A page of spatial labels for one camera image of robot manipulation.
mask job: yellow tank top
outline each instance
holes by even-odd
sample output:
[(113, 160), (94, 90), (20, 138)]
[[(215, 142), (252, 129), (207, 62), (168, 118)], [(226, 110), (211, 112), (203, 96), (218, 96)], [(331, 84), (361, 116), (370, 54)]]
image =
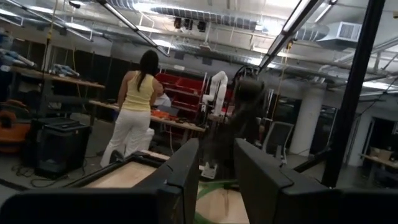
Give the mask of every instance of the yellow tank top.
[(150, 98), (154, 92), (152, 75), (146, 75), (141, 83), (139, 91), (137, 90), (137, 81), (139, 79), (139, 72), (130, 79), (127, 83), (126, 99), (122, 105), (122, 109), (133, 111), (150, 111)]

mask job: ponytail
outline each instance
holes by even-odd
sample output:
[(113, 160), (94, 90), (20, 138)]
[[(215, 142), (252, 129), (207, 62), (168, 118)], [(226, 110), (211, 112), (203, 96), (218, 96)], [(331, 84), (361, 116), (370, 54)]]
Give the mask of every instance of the ponytail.
[(139, 92), (139, 88), (141, 87), (142, 82), (145, 79), (145, 76), (146, 76), (146, 74), (143, 71), (140, 71), (138, 74), (138, 82), (137, 82), (137, 91), (138, 92)]

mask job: white robotic arm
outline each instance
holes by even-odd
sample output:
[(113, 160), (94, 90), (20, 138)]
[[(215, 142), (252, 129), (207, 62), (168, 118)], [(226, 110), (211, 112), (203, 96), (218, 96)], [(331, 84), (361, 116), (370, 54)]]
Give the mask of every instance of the white robotic arm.
[(221, 110), (223, 109), (223, 104), (224, 104), (224, 98), (225, 98), (225, 93), (226, 93), (226, 86), (228, 84), (228, 77), (225, 74), (224, 71), (218, 72), (216, 75), (214, 75), (211, 78), (211, 84), (210, 84), (210, 92), (208, 95), (203, 95), (202, 98), (202, 103), (204, 105), (207, 105), (208, 102), (212, 102), (215, 98), (217, 88), (218, 88), (218, 93), (216, 97), (216, 104), (213, 110), (213, 114), (215, 116), (218, 116), (221, 114)]

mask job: black hair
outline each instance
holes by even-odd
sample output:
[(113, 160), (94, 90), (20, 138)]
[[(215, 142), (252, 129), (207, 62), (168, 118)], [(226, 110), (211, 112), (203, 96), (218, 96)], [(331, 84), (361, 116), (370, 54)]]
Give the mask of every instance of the black hair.
[(137, 91), (141, 87), (142, 82), (145, 79), (146, 74), (155, 76), (157, 73), (157, 67), (159, 66), (159, 57), (157, 53), (153, 50), (148, 50), (144, 53), (139, 61), (139, 71), (140, 74), (138, 76), (137, 82)]

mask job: workbench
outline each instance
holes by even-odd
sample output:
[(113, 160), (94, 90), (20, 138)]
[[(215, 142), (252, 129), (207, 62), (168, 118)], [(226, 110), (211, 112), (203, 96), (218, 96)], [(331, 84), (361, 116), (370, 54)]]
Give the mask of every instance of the workbench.
[[(364, 154), (361, 154), (360, 156), (364, 157), (365, 159), (368, 159), (368, 160), (370, 160), (372, 162), (371, 172), (369, 174), (368, 181), (366, 182), (366, 187), (372, 187), (373, 186), (374, 178), (376, 176), (376, 171), (378, 170), (379, 166), (382, 166), (382, 169), (385, 168), (385, 167), (390, 167), (390, 168), (395, 169), (395, 170), (398, 169), (398, 162), (387, 161), (387, 160), (384, 160), (384, 159), (380, 159), (380, 158), (378, 158), (376, 156), (369, 156), (369, 155), (364, 155)], [(398, 176), (397, 175), (391, 174), (391, 173), (389, 173), (387, 171), (386, 171), (386, 174), (389, 177), (391, 177), (391, 178), (393, 178), (393, 179), (398, 181)]]
[[(115, 105), (115, 104), (102, 103), (102, 102), (95, 101), (95, 100), (90, 100), (89, 103), (92, 105), (95, 105), (95, 106), (102, 106), (104, 108), (109, 108), (109, 109), (112, 109), (115, 111), (119, 110), (119, 106)], [(184, 129), (184, 134), (183, 134), (183, 137), (181, 140), (181, 144), (184, 144), (188, 141), (188, 135), (189, 135), (190, 131), (196, 131), (196, 132), (200, 132), (200, 133), (204, 133), (206, 131), (205, 128), (198, 127), (192, 123), (178, 123), (175, 121), (158, 118), (156, 116), (151, 116), (150, 120), (153, 122), (156, 122), (156, 123), (161, 123), (161, 124), (169, 125), (172, 127)]]
[[(36, 78), (38, 80), (44, 81), (43, 94), (41, 95), (41, 99), (40, 99), (40, 108), (37, 112), (37, 114), (39, 116), (45, 116), (45, 114), (47, 112), (48, 104), (43, 103), (43, 102), (45, 102), (46, 96), (52, 95), (52, 82), (53, 81), (71, 83), (71, 84), (76, 84), (79, 86), (96, 88), (97, 89), (97, 94), (96, 94), (97, 98), (100, 97), (101, 90), (105, 89), (104, 85), (100, 85), (98, 83), (92, 83), (92, 82), (79, 80), (76, 78), (70, 78), (70, 77), (60, 77), (57, 75), (43, 73), (43, 72), (29, 69), (29, 68), (21, 68), (21, 67), (11, 66), (10, 72), (13, 74), (12, 82), (11, 82), (11, 89), (10, 89), (10, 97), (11, 98), (13, 96), (15, 96), (16, 93), (18, 92), (18, 88), (20, 85), (20, 80), (18, 79), (18, 74), (20, 74), (21, 76), (24, 76), (24, 77)], [(94, 117), (95, 117), (95, 112), (96, 112), (96, 108), (93, 108), (93, 111), (91, 113), (93, 114)]]
[[(155, 152), (141, 151), (139, 153), (148, 154), (156, 160), (166, 161), (169, 159), (168, 156)], [(155, 170), (156, 166), (149, 166), (138, 161), (125, 161), (123, 164), (111, 164), (103, 170), (65, 187), (131, 188)], [(198, 186), (196, 211), (195, 219), (205, 218), (212, 223), (249, 223), (243, 199), (239, 192), (222, 188), (209, 190), (209, 187), (203, 182), (200, 182)]]

